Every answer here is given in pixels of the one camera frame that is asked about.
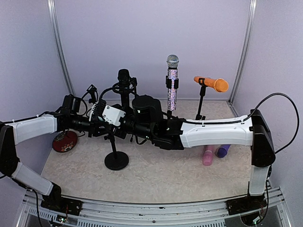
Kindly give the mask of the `teal mic round stand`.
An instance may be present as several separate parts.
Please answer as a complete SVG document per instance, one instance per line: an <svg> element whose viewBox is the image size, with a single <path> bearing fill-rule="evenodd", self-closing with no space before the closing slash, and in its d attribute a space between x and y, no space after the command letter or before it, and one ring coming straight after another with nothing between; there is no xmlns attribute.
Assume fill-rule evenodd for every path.
<svg viewBox="0 0 303 227"><path fill-rule="evenodd" d="M105 157L105 166L113 171L122 170L127 167L129 164L129 157L126 153L117 151L114 135L108 134L105 139L110 141L112 148L112 152Z"/></svg>

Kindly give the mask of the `purple mic round stand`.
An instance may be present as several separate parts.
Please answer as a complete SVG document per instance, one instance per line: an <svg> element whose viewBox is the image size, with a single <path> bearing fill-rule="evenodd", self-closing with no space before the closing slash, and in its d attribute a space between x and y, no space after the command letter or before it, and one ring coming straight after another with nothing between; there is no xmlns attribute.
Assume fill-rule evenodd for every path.
<svg viewBox="0 0 303 227"><path fill-rule="evenodd" d="M88 88L87 88L87 94L90 95L90 98L88 99L88 103L89 104L94 104L97 102L98 99L98 90L97 88L91 84Z"/></svg>

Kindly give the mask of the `pink microphone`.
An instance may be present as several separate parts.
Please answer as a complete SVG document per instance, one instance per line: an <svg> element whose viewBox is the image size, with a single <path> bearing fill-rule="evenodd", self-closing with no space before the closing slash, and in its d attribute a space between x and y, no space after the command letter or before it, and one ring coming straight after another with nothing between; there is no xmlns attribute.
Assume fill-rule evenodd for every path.
<svg viewBox="0 0 303 227"><path fill-rule="evenodd" d="M214 145L205 146L202 156L203 165L210 166L213 163L213 157L214 157Z"/></svg>

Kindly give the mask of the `orange mic round stand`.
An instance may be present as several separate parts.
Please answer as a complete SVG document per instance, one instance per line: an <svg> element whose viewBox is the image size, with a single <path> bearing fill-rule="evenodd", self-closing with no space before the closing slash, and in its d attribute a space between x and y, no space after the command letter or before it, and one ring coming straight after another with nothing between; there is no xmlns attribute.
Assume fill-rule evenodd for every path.
<svg viewBox="0 0 303 227"><path fill-rule="evenodd" d="M195 120L204 120L205 116L201 115L201 109L203 105L203 99L206 94L206 88L208 85L205 83L205 78L203 77L194 77L194 81L197 82L201 87L200 87L200 100L199 100L199 106L198 106L198 111L196 114Z"/></svg>

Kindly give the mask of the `purple microphone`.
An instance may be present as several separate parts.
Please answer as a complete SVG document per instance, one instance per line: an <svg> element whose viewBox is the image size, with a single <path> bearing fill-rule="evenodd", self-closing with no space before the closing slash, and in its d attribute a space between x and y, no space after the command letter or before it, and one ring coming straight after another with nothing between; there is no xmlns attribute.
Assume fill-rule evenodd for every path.
<svg viewBox="0 0 303 227"><path fill-rule="evenodd" d="M217 157L218 158L224 158L228 154L228 150L230 148L230 144L221 145L217 150Z"/></svg>

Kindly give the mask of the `orange microphone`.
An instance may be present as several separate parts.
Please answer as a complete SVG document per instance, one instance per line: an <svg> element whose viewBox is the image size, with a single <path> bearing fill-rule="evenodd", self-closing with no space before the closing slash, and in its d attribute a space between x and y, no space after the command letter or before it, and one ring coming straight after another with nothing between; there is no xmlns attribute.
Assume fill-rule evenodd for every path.
<svg viewBox="0 0 303 227"><path fill-rule="evenodd" d="M212 79L196 76L194 77L194 82L201 86L211 87L216 92L227 92L229 89L229 84L224 79Z"/></svg>

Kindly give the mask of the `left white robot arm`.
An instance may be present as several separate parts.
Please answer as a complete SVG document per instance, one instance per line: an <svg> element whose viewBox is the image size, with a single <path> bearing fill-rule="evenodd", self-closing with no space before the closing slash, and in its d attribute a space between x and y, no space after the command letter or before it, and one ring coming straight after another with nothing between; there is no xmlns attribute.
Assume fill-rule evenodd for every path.
<svg viewBox="0 0 303 227"><path fill-rule="evenodd" d="M23 164L17 156L16 145L69 129L93 134L101 126L99 120L106 118L104 112L108 110L107 104L102 99L95 102L92 116L87 118L78 114L81 102L81 98L68 95L64 97L62 106L54 112L46 111L35 117L0 124L0 172L42 194L56 210L62 210L66 206L60 186Z"/></svg>

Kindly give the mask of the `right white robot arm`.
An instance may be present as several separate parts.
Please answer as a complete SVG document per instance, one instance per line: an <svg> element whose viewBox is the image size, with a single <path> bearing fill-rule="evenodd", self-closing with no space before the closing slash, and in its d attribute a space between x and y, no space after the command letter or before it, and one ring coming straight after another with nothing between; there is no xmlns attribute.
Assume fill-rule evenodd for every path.
<svg viewBox="0 0 303 227"><path fill-rule="evenodd" d="M183 150L204 145L243 145L251 148L252 171L248 195L242 206L252 210L261 201L269 167L276 156L271 132L259 110L250 115L221 120L164 119L159 100L138 96L130 115L120 108L102 105L100 119L165 150Z"/></svg>

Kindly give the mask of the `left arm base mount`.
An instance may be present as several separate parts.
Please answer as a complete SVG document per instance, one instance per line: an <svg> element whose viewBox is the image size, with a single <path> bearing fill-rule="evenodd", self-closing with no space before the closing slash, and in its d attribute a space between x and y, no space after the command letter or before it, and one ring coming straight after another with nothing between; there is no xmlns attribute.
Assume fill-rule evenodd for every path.
<svg viewBox="0 0 303 227"><path fill-rule="evenodd" d="M61 201L57 204L42 200L41 207L67 215L79 216L82 208L82 201L62 197Z"/></svg>

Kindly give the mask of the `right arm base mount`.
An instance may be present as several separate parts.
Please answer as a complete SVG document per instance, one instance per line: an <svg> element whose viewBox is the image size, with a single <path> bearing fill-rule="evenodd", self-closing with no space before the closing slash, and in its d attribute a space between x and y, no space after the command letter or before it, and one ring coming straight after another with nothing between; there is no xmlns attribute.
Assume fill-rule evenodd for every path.
<svg viewBox="0 0 303 227"><path fill-rule="evenodd" d="M245 196L226 201L229 215L236 215L267 206L266 199L262 196Z"/></svg>

